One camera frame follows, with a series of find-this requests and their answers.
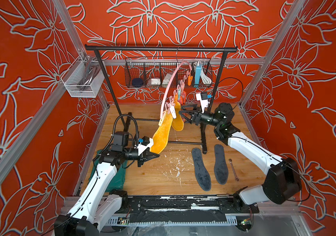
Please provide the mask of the yellow insole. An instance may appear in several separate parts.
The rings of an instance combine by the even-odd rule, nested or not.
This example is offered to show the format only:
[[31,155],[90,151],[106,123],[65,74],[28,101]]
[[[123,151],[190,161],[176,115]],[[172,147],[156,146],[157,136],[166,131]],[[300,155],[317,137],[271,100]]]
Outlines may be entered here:
[[156,154],[160,154],[167,146],[169,133],[171,129],[171,124],[173,121],[173,116],[171,113],[163,112],[163,117],[160,126],[153,135],[153,146],[150,148],[150,151]]
[[181,104],[179,102],[175,102],[174,109],[176,118],[174,118],[172,121],[172,127],[175,131],[182,131],[184,128],[184,121],[179,114],[179,111],[181,110]]

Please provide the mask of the yellow insole front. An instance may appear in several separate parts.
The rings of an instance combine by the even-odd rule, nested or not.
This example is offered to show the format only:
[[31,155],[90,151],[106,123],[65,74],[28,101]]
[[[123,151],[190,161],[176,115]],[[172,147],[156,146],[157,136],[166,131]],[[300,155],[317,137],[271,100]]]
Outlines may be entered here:
[[150,151],[156,154],[160,154],[167,146],[169,133],[171,129],[171,124],[173,121],[173,116],[171,113],[163,112],[163,117],[160,126],[153,135],[153,146],[150,148]]

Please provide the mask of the dark grey insole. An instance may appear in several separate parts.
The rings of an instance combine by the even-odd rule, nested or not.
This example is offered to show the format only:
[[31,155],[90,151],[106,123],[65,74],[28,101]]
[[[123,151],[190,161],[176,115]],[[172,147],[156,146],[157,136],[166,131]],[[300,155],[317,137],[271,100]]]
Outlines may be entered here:
[[214,174],[219,184],[225,185],[228,180],[228,167],[226,164],[225,151],[222,145],[216,144],[214,146],[215,165]]
[[197,183],[204,191],[211,190],[211,177],[208,173],[202,158],[202,151],[198,148],[194,148],[191,151],[193,166],[194,166],[194,174],[197,180]]

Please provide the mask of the dark grey insole front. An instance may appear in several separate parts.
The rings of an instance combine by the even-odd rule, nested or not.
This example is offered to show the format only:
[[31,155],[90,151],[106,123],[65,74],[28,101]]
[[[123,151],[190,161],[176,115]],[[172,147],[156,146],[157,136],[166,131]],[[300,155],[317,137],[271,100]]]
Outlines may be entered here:
[[228,167],[226,164],[225,151],[222,145],[216,144],[214,146],[215,165],[214,174],[219,184],[225,185],[228,180]]

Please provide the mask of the red insole front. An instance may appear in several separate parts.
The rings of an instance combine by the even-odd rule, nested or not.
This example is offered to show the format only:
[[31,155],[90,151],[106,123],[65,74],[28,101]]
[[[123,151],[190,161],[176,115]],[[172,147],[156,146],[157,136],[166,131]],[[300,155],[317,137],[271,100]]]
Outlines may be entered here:
[[180,98],[178,99],[178,102],[181,104],[181,105],[184,105],[186,103],[186,96],[187,96],[187,93],[183,90],[181,91],[180,93]]

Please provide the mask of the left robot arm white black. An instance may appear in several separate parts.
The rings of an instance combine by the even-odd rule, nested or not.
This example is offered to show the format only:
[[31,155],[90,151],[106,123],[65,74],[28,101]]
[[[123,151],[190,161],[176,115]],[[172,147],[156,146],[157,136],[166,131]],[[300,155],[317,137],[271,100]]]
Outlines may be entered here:
[[95,165],[95,173],[66,215],[59,215],[53,227],[54,236],[98,236],[105,224],[122,207],[127,206],[127,194],[114,191],[105,200],[111,180],[127,160],[136,161],[138,166],[159,157],[150,151],[154,140],[144,136],[135,136],[129,143],[129,133],[118,131],[110,139],[110,143],[100,153],[99,163]]

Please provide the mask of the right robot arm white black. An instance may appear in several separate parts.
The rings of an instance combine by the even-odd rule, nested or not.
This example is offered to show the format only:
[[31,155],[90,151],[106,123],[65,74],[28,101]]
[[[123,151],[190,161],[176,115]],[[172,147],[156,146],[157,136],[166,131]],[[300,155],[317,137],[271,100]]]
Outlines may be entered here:
[[302,190],[298,165],[292,158],[282,158],[249,139],[232,124],[232,105],[221,103],[215,112],[203,110],[196,104],[185,105],[178,112],[190,124],[212,125],[216,138],[237,150],[266,176],[262,185],[247,187],[235,193],[242,205],[271,201],[281,205]]

